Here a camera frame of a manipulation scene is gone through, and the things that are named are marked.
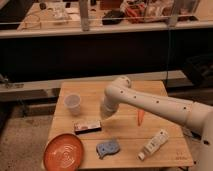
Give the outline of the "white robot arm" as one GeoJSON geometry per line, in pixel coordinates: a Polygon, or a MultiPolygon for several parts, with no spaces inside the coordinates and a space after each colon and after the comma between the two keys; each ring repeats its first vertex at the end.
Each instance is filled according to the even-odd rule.
{"type": "Polygon", "coordinates": [[[103,119],[111,117],[121,103],[148,111],[200,135],[196,171],[213,171],[213,106],[136,91],[126,76],[118,77],[106,86],[100,116],[103,119]]]}

